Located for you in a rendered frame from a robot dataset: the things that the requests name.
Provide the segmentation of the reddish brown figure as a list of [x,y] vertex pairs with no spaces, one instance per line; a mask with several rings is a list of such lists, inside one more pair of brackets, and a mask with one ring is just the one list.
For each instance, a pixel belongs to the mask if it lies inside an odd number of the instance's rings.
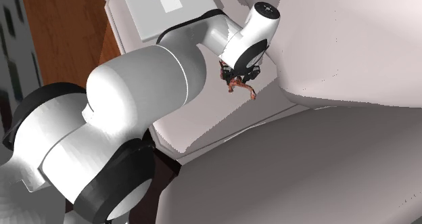
[[233,74],[233,69],[230,66],[228,66],[222,60],[219,61],[219,64],[220,78],[226,82],[229,93],[234,92],[235,87],[241,87],[247,89],[250,92],[250,99],[256,99],[256,92],[254,91],[254,89],[251,86],[247,85],[245,82],[243,82],[243,79],[240,76],[235,76]]

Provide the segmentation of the white sofa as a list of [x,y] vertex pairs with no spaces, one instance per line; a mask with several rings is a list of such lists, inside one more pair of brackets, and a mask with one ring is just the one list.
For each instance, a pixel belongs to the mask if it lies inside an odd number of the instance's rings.
[[217,57],[151,134],[181,163],[156,224],[422,224],[422,0],[213,0],[281,14],[258,91]]

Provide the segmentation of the grey flat book white label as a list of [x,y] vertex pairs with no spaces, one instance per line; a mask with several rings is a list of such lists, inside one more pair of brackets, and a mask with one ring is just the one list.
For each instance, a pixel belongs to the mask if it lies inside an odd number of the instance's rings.
[[143,42],[216,9],[214,0],[125,0]]

